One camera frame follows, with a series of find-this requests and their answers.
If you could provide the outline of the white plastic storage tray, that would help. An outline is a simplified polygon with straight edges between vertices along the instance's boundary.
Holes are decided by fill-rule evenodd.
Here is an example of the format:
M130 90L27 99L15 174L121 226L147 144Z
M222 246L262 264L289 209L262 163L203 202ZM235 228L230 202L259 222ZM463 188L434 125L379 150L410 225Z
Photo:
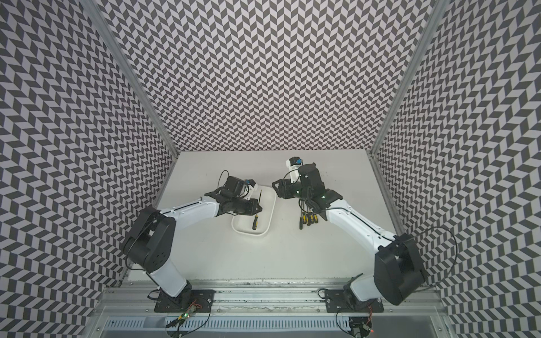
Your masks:
M262 190L261 202L258 206L259 191ZM271 187L258 186L257 190L252 195L251 204L252 209L250 215L236 215L233 217L231 227L234 232L239 235L246 235L251 237L263 237L271 228L271 222L273 218L273 212L276 206L277 195ZM256 208L259 211L258 226L255 231L252 230L252 223L256 214Z

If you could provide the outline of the file tool yellow black handle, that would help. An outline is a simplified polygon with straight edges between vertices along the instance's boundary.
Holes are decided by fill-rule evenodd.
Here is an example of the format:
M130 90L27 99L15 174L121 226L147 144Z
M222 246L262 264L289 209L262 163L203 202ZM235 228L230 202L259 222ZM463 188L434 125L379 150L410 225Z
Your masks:
M261 198L262 198L262 190L259 191L259 198L258 198L258 206L259 206L259 203L261 202ZM258 208L257 207L256 209L256 214L254 216L254 220L253 220L253 223L252 223L252 230L255 231L257 229L257 226L258 226L258 219L259 219L259 211L258 211Z

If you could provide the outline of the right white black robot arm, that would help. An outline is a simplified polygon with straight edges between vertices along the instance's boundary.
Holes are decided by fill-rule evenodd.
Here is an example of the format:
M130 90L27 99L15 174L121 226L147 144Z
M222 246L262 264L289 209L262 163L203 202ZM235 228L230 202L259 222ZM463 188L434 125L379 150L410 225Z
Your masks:
M396 235L354 210L344 197L328 189L315 163L303 163L298 156L286 161L287 174L272 183L278 197L296 198L309 221L318 215L345 231L368 254L372 270L353 277L344 286L350 308L367 306L384 299L398 306L427 279L413 235Z

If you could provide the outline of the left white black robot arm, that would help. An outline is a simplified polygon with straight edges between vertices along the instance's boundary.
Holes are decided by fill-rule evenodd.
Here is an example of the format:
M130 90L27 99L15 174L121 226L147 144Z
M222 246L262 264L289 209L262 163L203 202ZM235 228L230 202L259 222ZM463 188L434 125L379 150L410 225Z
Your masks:
M157 284L160 295L186 309L191 304L192 286L171 258L175 236L207 218L258 214L263 208L252 197L257 187L252 179L229 176L223 185L188 204L163 210L148 206L139 213L121 251Z

